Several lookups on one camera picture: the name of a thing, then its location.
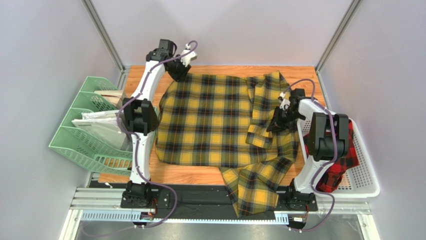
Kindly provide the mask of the yellow plaid long sleeve shirt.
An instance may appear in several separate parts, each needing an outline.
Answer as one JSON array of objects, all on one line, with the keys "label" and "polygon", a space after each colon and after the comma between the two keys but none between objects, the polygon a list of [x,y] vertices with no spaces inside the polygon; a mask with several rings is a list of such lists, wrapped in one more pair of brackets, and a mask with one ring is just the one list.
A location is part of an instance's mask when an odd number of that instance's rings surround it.
[{"label": "yellow plaid long sleeve shirt", "polygon": [[275,209],[300,143],[294,124],[267,131],[288,85],[279,71],[248,77],[189,73],[171,83],[159,102],[159,160],[219,168],[238,218]]}]

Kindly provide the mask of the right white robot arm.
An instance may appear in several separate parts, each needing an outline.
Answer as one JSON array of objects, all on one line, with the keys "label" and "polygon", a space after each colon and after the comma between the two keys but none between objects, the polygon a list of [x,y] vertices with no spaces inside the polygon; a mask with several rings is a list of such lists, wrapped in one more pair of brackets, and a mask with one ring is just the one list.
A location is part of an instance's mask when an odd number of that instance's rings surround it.
[{"label": "right white robot arm", "polygon": [[267,132],[279,133],[297,124],[304,167],[280,195],[280,202],[293,211],[309,209],[315,190],[327,164],[344,158],[349,151],[349,117],[334,113],[315,98],[307,97],[302,88],[280,93],[280,105],[274,110]]}]

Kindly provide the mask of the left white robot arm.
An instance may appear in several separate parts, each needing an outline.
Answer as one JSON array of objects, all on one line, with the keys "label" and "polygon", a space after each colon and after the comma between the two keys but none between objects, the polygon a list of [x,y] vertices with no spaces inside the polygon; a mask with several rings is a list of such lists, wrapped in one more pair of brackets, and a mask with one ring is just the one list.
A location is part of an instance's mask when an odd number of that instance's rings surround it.
[{"label": "left white robot arm", "polygon": [[146,55],[144,73],[131,97],[125,98],[118,114],[124,117],[124,132],[131,136],[132,165],[129,181],[121,197],[120,206],[125,209],[154,208],[152,194],[150,154],[159,117],[152,103],[159,82],[165,73],[176,81],[185,80],[191,69],[191,61],[197,58],[198,43],[191,40],[180,54],[177,45],[168,39],[160,39],[159,45]]}]

